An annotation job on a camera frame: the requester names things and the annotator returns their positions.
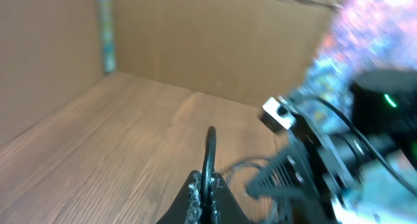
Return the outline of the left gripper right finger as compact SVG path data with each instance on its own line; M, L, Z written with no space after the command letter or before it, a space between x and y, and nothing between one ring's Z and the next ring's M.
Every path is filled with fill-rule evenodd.
M220 173L214 173L209 202L209 224L251 224Z

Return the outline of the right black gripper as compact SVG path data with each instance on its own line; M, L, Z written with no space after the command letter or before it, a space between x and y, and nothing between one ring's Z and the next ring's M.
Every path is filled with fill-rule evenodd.
M253 198L290 199L296 223L338 223L332 200L355 181L331 137L299 110L300 104L310 100L329 108L354 130L352 122L326 100L318 96L291 98L289 108L296 119L291 131L299 153L293 148L280 151L246 184L246 191Z

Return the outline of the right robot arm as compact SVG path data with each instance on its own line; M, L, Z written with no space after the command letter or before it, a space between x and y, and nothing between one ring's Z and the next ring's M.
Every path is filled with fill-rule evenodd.
M348 127L344 133L326 133L302 114L298 106L309 100L307 95L271 98L264 104L261 121L273 132L289 130L295 140L247 185L252 197L305 199L318 205L323 221L334 223L331 200L352 189L359 168L373 160L409 193L416 193L386 161L395 150L416 160L411 144L416 137L416 72L363 72L353 79L351 91L350 117L324 102Z

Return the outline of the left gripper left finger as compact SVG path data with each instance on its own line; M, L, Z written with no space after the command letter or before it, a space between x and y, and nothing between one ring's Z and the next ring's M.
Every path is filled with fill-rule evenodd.
M201 222L201 172L192 171L167 212L157 224L198 224Z

